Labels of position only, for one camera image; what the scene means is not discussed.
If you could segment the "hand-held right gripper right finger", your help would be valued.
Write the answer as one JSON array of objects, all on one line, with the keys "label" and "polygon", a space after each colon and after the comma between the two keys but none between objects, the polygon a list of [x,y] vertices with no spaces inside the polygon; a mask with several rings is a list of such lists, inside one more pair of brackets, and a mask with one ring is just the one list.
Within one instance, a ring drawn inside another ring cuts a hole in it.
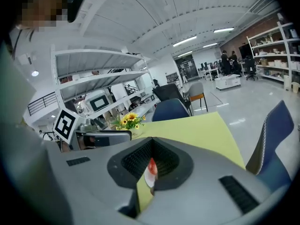
[{"label": "hand-held right gripper right finger", "polygon": [[140,214],[148,225],[254,225],[269,209],[270,190],[211,150],[153,139],[158,180]]}]

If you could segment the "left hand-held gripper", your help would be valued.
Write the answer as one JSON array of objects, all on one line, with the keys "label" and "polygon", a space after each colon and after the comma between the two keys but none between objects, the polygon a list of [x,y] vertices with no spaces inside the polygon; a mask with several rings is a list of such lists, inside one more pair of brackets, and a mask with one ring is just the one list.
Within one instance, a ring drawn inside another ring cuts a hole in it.
[{"label": "left hand-held gripper", "polygon": [[53,127],[54,132],[73,150],[80,150],[78,137],[83,135],[86,147],[106,147],[131,141],[129,130],[104,130],[92,119],[79,116],[68,109],[61,109]]}]

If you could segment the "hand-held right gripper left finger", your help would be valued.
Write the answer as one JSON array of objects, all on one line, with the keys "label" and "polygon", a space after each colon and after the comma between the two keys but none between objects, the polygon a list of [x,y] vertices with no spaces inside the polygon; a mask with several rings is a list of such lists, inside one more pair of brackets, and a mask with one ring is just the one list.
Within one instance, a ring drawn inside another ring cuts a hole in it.
[{"label": "hand-held right gripper left finger", "polygon": [[55,183],[51,222],[56,225],[151,225],[140,211],[137,183],[149,159],[141,138],[93,150],[60,152],[47,141],[47,161]]}]

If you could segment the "white plate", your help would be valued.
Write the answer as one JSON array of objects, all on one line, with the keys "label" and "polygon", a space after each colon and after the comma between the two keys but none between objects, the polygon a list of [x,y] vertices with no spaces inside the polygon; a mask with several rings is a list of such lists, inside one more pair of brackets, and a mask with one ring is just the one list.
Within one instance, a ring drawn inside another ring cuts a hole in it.
[{"label": "white plate", "polygon": [[157,168],[154,166],[154,167],[147,167],[145,169],[145,172],[144,172],[144,179],[145,179],[145,182],[146,184],[148,185],[148,187],[152,188],[154,186],[154,183],[155,183],[155,177],[157,175],[158,171],[157,171]]}]

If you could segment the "sunflower bouquet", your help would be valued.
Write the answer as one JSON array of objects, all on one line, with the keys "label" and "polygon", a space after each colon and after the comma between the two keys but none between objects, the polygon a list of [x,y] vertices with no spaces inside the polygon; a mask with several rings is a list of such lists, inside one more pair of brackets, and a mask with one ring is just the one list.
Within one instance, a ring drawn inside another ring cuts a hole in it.
[{"label": "sunflower bouquet", "polygon": [[138,116],[134,112],[130,112],[126,115],[118,114],[116,119],[112,122],[112,128],[116,130],[139,130],[143,126],[143,122],[146,120],[145,115]]}]

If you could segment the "white microwave oven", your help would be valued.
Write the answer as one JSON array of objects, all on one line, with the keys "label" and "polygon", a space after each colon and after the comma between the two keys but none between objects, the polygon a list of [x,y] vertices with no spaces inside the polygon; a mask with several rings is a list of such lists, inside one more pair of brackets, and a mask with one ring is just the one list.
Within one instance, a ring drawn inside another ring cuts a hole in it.
[{"label": "white microwave oven", "polygon": [[101,95],[97,98],[93,98],[90,102],[89,102],[91,109],[93,112],[97,112],[105,107],[107,107],[110,103],[106,97],[106,95]]}]

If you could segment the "white metal shelf rack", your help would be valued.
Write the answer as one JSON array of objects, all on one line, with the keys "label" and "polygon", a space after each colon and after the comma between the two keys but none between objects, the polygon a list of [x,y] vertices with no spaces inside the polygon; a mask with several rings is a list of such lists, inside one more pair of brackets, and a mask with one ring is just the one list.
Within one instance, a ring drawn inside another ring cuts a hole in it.
[{"label": "white metal shelf rack", "polygon": [[51,45],[50,56],[59,109],[74,118],[80,115],[66,108],[66,102],[118,84],[136,83],[143,75],[150,75],[141,54],[84,48],[57,50]]}]

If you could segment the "dark blue chair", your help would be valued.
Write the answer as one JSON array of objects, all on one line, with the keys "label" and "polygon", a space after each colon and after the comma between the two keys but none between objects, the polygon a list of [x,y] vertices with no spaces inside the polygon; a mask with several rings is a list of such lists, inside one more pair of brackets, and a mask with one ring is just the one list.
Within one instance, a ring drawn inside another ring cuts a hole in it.
[{"label": "dark blue chair", "polygon": [[152,116],[152,122],[174,120],[189,116],[188,110],[183,103],[177,98],[172,98],[157,104]]},{"label": "dark blue chair", "polygon": [[281,100],[266,116],[255,150],[246,165],[246,170],[256,175],[272,192],[292,182],[276,148],[293,129],[291,114]]}]

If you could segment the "black mesh chair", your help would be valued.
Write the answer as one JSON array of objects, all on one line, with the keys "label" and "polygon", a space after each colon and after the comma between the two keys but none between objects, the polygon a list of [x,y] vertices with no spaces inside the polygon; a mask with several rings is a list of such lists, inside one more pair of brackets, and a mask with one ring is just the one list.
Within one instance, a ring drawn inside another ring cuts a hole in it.
[{"label": "black mesh chair", "polygon": [[152,92],[158,97],[158,99],[161,102],[176,98],[176,99],[179,99],[180,102],[187,109],[190,108],[190,105],[191,105],[190,101],[187,101],[186,99],[184,99],[184,97],[181,95],[178,87],[173,83],[156,87],[152,90]]}]

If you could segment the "black railing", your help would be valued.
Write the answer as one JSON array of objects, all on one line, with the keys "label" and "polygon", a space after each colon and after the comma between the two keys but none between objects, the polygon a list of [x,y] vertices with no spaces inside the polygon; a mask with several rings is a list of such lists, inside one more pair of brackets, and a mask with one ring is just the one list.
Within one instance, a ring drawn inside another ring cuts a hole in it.
[{"label": "black railing", "polygon": [[41,111],[42,109],[54,104],[57,102],[55,92],[49,93],[31,103],[28,104],[28,112],[29,115],[32,116],[33,114]]}]

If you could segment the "grey chair with orange seat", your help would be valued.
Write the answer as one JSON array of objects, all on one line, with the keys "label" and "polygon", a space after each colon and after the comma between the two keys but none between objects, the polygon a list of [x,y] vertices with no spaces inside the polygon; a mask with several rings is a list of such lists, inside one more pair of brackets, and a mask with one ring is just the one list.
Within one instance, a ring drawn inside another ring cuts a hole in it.
[{"label": "grey chair with orange seat", "polygon": [[208,106],[204,94],[204,87],[201,82],[193,83],[186,92],[183,92],[184,98],[188,98],[190,102],[200,100],[200,107],[202,108],[202,99],[205,103],[206,111],[208,112]]}]

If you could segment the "white low table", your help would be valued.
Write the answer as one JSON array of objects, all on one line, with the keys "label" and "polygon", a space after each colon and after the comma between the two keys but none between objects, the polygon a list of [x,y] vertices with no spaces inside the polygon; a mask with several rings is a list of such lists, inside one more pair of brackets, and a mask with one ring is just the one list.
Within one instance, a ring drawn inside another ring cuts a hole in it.
[{"label": "white low table", "polygon": [[240,76],[233,74],[216,78],[215,85],[218,90],[241,86]]}]

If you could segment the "white office desks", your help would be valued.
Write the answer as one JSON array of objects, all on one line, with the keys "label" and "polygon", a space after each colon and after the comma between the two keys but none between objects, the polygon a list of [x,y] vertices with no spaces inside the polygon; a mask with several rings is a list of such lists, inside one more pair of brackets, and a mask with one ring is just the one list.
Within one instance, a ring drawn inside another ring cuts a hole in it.
[{"label": "white office desks", "polygon": [[204,77],[206,81],[214,81],[216,78],[220,77],[219,70],[217,68],[214,69],[198,69],[198,75],[200,78]]}]

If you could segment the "black office chair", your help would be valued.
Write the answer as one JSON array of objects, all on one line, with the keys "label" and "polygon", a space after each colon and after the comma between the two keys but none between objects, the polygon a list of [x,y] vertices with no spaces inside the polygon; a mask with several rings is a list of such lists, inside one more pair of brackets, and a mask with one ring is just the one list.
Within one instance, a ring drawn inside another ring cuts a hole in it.
[{"label": "black office chair", "polygon": [[248,79],[258,79],[258,76],[256,75],[256,66],[255,66],[255,60],[251,56],[245,57],[245,65],[246,65],[246,80]]}]

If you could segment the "white shelf with boxes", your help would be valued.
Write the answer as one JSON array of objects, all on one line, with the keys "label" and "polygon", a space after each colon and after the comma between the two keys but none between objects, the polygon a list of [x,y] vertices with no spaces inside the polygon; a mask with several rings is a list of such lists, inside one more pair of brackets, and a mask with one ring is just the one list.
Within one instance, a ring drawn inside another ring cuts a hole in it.
[{"label": "white shelf with boxes", "polygon": [[257,74],[284,83],[289,75],[292,83],[300,74],[300,32],[281,13],[275,26],[251,36],[247,41],[252,50]]}]

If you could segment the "black wall monitor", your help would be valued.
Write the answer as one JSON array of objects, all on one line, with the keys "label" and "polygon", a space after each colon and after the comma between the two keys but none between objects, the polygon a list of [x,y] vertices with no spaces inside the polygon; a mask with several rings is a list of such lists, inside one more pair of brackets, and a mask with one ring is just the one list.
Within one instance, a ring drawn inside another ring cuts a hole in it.
[{"label": "black wall monitor", "polygon": [[239,51],[240,51],[242,59],[245,59],[247,56],[253,56],[252,50],[251,50],[249,44],[244,44],[244,45],[240,46]]}]

